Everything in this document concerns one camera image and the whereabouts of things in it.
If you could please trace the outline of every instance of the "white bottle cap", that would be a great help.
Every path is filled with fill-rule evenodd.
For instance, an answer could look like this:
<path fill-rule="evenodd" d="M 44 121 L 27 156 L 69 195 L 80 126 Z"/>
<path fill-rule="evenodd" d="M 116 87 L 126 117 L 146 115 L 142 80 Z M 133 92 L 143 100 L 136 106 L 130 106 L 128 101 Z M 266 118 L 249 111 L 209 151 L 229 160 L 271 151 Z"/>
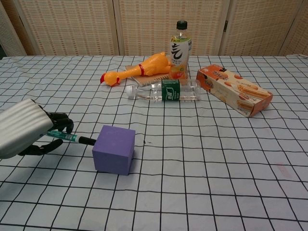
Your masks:
<path fill-rule="evenodd" d="M 134 99 L 136 97 L 136 86 L 135 85 L 129 85 L 125 87 L 126 94 L 129 99 Z"/>

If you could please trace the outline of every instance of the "bottle cap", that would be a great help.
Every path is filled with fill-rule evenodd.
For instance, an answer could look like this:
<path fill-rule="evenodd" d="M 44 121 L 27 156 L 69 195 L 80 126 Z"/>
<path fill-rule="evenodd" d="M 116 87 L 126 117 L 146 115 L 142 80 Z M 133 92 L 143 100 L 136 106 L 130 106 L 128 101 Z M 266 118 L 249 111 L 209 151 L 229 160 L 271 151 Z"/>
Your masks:
<path fill-rule="evenodd" d="M 178 30 L 186 30 L 187 29 L 187 21 L 178 21 L 177 22 L 177 29 Z"/>
<path fill-rule="evenodd" d="M 125 91 L 129 99 L 134 99 L 136 97 L 136 86 L 135 85 L 126 86 Z"/>

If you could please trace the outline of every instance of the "water bottle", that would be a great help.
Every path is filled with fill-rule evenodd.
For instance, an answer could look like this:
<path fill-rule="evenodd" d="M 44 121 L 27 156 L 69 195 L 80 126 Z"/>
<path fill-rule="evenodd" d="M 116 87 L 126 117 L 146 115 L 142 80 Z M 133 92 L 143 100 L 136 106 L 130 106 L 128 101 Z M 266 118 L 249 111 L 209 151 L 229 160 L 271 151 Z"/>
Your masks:
<path fill-rule="evenodd" d="M 151 101 L 198 100 L 200 82 L 189 79 L 163 79 L 161 82 L 144 87 L 126 86 L 126 93 L 130 99 L 138 96 L 141 99 Z"/>
<path fill-rule="evenodd" d="M 187 33 L 187 21 L 177 22 L 177 31 L 170 41 L 171 79 L 188 78 L 187 64 L 192 48 L 192 39 Z"/>

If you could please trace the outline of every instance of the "checkered tablecloth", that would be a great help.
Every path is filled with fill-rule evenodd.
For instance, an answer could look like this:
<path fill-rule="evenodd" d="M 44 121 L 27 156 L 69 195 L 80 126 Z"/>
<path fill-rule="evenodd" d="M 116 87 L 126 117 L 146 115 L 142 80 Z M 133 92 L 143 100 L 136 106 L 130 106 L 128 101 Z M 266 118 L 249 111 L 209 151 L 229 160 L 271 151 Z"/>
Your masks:
<path fill-rule="evenodd" d="M 254 118 L 204 90 L 197 102 L 154 103 L 129 100 L 130 79 L 99 85 L 107 70 L 143 59 L 0 61 L 1 111 L 30 98 L 68 113 L 78 135 L 97 138 L 103 125 L 136 130 L 128 176 L 96 172 L 91 146 L 77 143 L 1 160 L 0 230 L 308 230 L 308 59 L 190 58 L 192 78 L 219 64 L 273 92 Z"/>

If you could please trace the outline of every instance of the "cracker box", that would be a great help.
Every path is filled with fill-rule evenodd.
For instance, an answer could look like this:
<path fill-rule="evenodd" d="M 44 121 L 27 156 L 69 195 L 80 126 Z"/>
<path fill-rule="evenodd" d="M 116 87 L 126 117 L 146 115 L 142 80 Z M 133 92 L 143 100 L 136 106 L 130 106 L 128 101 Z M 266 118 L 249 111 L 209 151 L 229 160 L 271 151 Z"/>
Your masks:
<path fill-rule="evenodd" d="M 198 71 L 201 87 L 246 117 L 265 109 L 273 94 L 227 69 L 211 65 Z"/>

